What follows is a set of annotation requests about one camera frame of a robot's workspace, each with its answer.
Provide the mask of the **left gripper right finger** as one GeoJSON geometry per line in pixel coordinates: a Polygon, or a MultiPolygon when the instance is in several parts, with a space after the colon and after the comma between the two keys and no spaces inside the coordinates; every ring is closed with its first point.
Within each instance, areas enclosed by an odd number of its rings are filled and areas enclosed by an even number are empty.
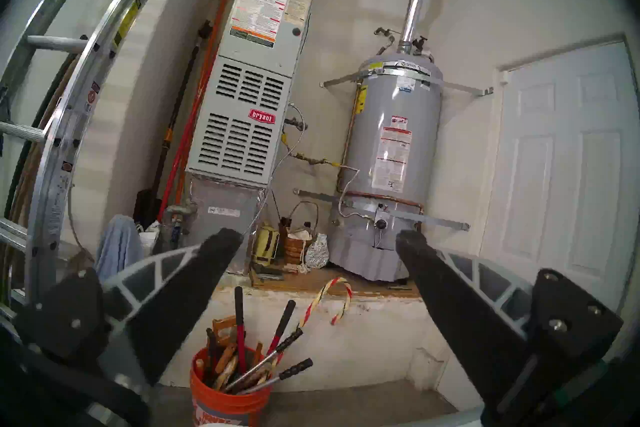
{"type": "Polygon", "coordinates": [[[622,320],[553,269],[533,286],[485,263],[468,271],[415,230],[395,249],[481,397],[480,420],[619,420],[616,364],[602,359],[622,320]]]}

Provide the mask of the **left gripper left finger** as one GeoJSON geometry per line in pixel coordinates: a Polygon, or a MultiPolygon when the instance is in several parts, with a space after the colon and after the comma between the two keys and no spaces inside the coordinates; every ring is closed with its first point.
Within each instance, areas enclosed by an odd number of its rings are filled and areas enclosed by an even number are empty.
{"type": "Polygon", "coordinates": [[[143,259],[101,283],[65,277],[21,310],[22,343],[72,369],[153,386],[209,305],[243,235],[222,228],[202,244],[143,259]]]}

